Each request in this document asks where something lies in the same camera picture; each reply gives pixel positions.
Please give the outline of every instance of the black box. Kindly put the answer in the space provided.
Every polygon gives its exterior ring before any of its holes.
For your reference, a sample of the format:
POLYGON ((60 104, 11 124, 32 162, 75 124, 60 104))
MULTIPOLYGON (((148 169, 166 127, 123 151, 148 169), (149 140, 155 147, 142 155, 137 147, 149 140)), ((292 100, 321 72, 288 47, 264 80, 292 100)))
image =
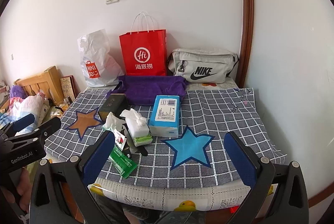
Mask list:
POLYGON ((128 107, 129 104, 125 94, 111 94, 100 107, 99 116, 103 122, 106 122, 106 118, 110 112, 119 118, 122 111, 128 107))

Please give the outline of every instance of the zipper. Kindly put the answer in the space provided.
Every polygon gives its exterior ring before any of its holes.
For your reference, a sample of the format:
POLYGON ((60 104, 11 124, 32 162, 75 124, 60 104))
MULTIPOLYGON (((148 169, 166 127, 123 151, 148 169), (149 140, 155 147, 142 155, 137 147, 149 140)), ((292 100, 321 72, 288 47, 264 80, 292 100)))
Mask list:
POLYGON ((184 60, 182 60, 178 72, 184 72, 184 60))

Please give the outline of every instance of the nike bag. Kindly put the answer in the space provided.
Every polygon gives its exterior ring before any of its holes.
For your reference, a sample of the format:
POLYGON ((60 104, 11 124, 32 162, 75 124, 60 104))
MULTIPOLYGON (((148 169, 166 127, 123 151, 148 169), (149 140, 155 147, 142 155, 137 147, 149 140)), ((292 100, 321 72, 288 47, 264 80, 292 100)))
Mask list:
POLYGON ((166 30, 149 30, 148 21, 144 12, 134 19, 131 31, 120 36, 121 49, 126 74, 130 76, 165 76, 166 69, 166 30), (138 31, 139 16, 143 14, 147 31, 138 31), (137 19, 137 31, 132 32, 133 24, 137 19))
POLYGON ((110 55, 110 45, 106 30, 84 35, 78 38, 81 69, 90 87, 118 84, 118 76, 124 73, 110 55))
POLYGON ((238 55, 224 49, 175 49, 168 60, 168 69, 175 76, 182 76, 191 83, 220 84, 238 62, 238 55))

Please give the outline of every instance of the barcode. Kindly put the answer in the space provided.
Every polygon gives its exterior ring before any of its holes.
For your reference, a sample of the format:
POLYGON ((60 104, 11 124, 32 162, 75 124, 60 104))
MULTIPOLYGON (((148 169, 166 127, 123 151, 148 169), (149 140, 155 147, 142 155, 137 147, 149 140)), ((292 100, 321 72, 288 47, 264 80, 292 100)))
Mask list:
POLYGON ((168 100, 168 105, 169 106, 174 106, 175 105, 175 100, 168 100))

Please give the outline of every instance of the brown star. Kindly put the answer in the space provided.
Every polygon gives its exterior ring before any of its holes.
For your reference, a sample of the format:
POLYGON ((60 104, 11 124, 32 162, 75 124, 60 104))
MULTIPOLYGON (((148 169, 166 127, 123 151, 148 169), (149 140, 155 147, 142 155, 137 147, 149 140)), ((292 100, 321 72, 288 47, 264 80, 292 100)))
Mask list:
POLYGON ((103 124, 102 121, 95 118, 97 109, 94 109, 88 113, 82 113, 76 111, 76 121, 68 126, 66 130, 77 130, 80 140, 84 137, 85 132, 88 128, 93 128, 103 124))

